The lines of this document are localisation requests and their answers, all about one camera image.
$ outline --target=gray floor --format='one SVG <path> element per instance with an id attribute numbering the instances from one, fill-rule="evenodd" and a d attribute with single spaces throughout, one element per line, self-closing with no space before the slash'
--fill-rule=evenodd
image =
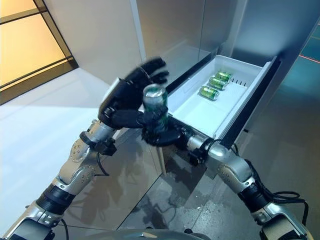
<path id="1" fill-rule="evenodd" d="M 250 132 L 238 142 L 240 154 L 252 161 L 271 191 L 296 191 L 308 200 L 307 226 L 314 239 L 320 239 L 319 76 L 318 63 L 299 58 Z M 168 150 L 166 155 L 171 158 L 170 173 L 156 181 L 121 229 L 191 228 L 213 240 L 259 239 L 260 228 L 249 211 L 218 177 L 191 167 L 184 156 Z M 303 205 L 290 209 L 302 218 Z"/>

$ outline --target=black cable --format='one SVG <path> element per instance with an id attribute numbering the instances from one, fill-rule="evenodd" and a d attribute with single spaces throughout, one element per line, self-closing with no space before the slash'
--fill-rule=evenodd
<path id="1" fill-rule="evenodd" d="M 207 152 L 209 152 L 210 148 L 212 147 L 212 145 L 216 142 L 221 142 L 222 139 L 214 139 L 212 142 L 210 142 L 210 144 L 208 145 L 208 149 Z"/>
<path id="2" fill-rule="evenodd" d="M 210 144 L 208 145 L 208 148 L 207 148 L 207 152 L 209 152 L 209 149 L 212 147 L 212 145 L 213 145 L 214 143 L 216 143 L 216 142 L 221 142 L 221 141 L 223 141 L 223 139 L 214 139 L 212 142 L 210 142 Z M 233 144 L 233 146 L 234 146 L 234 149 L 231 147 L 231 148 L 230 148 L 231 151 L 232 151 L 235 155 L 239 156 L 238 146 L 237 146 L 235 143 Z"/>
<path id="3" fill-rule="evenodd" d="M 69 240 L 69 231 L 68 231 L 68 226 L 67 226 L 67 224 L 66 224 L 66 221 L 65 221 L 63 218 L 62 218 L 60 221 L 62 222 L 62 224 L 63 224 L 63 226 L 64 226 L 65 239 L 66 239 L 66 240 Z"/>
<path id="4" fill-rule="evenodd" d="M 98 163 L 98 166 L 101 169 L 103 174 L 96 174 L 95 176 L 109 176 L 109 174 L 106 172 L 106 170 L 104 169 L 104 167 L 101 164 L 100 153 L 99 152 L 96 153 L 96 162 Z"/>
<path id="5" fill-rule="evenodd" d="M 232 144 L 233 146 L 234 146 L 234 149 L 235 149 L 235 155 L 237 155 L 237 156 L 239 156 L 239 149 L 238 149 L 238 146 L 237 146 L 237 144 Z"/>
<path id="6" fill-rule="evenodd" d="M 309 213 L 309 205 L 307 201 L 303 198 L 300 198 L 300 194 L 295 191 L 277 191 L 277 192 L 271 192 L 261 181 L 260 176 L 252 163 L 245 159 L 245 161 L 250 166 L 253 177 L 256 179 L 256 184 L 262 189 L 264 195 L 268 198 L 268 201 L 272 201 L 276 204 L 304 204 L 304 210 L 303 210 L 303 217 L 302 217 L 302 224 L 307 225 L 307 218 Z"/>

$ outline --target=green can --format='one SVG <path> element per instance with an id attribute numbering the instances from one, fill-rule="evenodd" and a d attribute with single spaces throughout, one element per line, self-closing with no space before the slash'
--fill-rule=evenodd
<path id="1" fill-rule="evenodd" d="M 150 84 L 143 89 L 143 106 L 146 112 L 153 112 L 161 106 L 168 106 L 168 93 L 160 84 Z M 168 112 L 154 124 L 147 126 L 151 133 L 161 133 L 167 129 Z"/>
<path id="2" fill-rule="evenodd" d="M 221 80 L 223 80 L 223 81 L 225 81 L 225 82 L 230 83 L 232 74 L 231 74 L 231 73 L 228 73 L 228 72 L 226 72 L 226 71 L 218 71 L 218 72 L 215 74 L 215 77 L 218 78 L 218 79 L 221 79 Z"/>
<path id="3" fill-rule="evenodd" d="M 215 77 L 215 76 L 212 76 L 209 78 L 209 86 L 210 87 L 213 87 L 215 89 L 218 89 L 218 90 L 224 90 L 227 86 L 227 82 Z"/>
<path id="4" fill-rule="evenodd" d="M 199 90 L 199 94 L 206 99 L 215 101 L 219 96 L 219 91 L 209 86 L 202 86 Z"/>

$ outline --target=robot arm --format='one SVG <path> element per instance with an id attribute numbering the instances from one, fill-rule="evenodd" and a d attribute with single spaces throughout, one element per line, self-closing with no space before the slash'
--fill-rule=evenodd
<path id="1" fill-rule="evenodd" d="M 270 196 L 252 164 L 213 140 L 191 128 L 178 127 L 184 137 L 178 147 L 188 150 L 191 162 L 204 163 L 227 184 L 250 210 L 256 223 L 262 226 L 262 240 L 313 240 L 306 227 L 283 205 Z"/>
<path id="2" fill-rule="evenodd" d="M 169 73 L 156 72 L 165 65 L 158 57 L 136 68 L 125 79 L 115 81 L 99 108 L 98 120 L 93 120 L 88 130 L 80 134 L 58 175 L 5 233 L 4 239 L 54 238 L 51 228 L 59 223 L 75 196 L 101 169 L 100 155 L 112 156 L 116 152 L 112 139 L 115 132 L 121 128 L 142 128 L 167 112 L 166 107 L 148 113 L 138 111 L 143 89 L 152 83 L 166 82 Z"/>

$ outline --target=refrigerator drawer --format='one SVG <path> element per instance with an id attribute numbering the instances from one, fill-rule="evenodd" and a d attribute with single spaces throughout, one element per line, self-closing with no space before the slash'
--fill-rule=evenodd
<path id="1" fill-rule="evenodd" d="M 260 67 L 217 55 L 169 95 L 169 113 L 211 138 L 223 138 L 271 65 L 269 61 Z M 198 93 L 200 87 L 206 86 L 217 71 L 231 73 L 231 82 L 225 90 L 219 91 L 217 100 L 210 101 Z"/>

